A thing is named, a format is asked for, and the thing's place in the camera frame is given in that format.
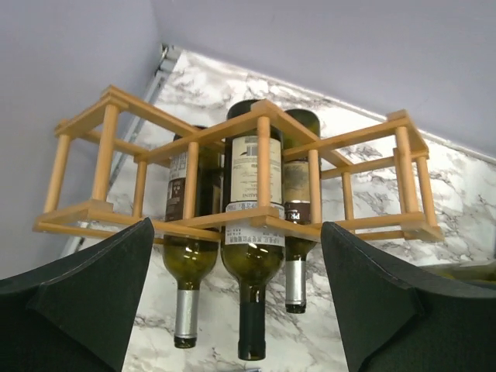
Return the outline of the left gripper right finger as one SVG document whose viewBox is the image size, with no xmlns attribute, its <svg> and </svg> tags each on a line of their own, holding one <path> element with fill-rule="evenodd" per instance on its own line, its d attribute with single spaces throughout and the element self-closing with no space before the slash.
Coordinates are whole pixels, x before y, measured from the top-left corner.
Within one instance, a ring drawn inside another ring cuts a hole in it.
<svg viewBox="0 0 496 372">
<path fill-rule="evenodd" d="M 425 271 L 334 222 L 321 243 L 349 370 L 495 369 L 495 289 Z"/>
</svg>

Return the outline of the green bottle silver neck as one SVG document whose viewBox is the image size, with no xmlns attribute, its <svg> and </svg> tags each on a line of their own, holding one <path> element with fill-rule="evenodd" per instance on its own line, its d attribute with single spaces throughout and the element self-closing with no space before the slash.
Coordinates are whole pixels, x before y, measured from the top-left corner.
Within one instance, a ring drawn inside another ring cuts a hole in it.
<svg viewBox="0 0 496 372">
<path fill-rule="evenodd" d="M 183 218 L 188 154 L 172 157 L 167 189 L 165 220 Z M 221 157 L 206 146 L 199 148 L 194 216 L 216 214 L 220 209 Z M 198 304 L 202 280 L 212 271 L 218 256 L 217 242 L 165 236 L 164 266 L 177 282 L 174 346 L 196 346 Z"/>
</svg>

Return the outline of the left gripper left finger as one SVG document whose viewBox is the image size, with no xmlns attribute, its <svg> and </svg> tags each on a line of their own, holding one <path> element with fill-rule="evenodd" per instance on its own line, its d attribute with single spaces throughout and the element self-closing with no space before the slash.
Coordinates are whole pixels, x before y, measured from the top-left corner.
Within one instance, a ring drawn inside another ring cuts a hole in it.
<svg viewBox="0 0 496 372">
<path fill-rule="evenodd" d="M 120 371 L 154 240 L 144 219 L 1 281 L 3 371 Z"/>
</svg>

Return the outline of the green bottle brown label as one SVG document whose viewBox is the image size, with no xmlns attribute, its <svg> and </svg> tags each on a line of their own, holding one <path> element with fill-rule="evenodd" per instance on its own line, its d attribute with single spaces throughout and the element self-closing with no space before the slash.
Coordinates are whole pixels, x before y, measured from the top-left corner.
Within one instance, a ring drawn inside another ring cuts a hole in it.
<svg viewBox="0 0 496 372">
<path fill-rule="evenodd" d="M 286 111 L 315 135 L 320 135 L 320 121 L 314 112 L 302 108 Z M 311 222 L 309 169 L 306 157 L 284 164 L 285 219 L 308 225 Z M 306 311 L 306 259 L 316 243 L 298 237 L 285 238 L 285 308 L 292 314 Z"/>
</svg>

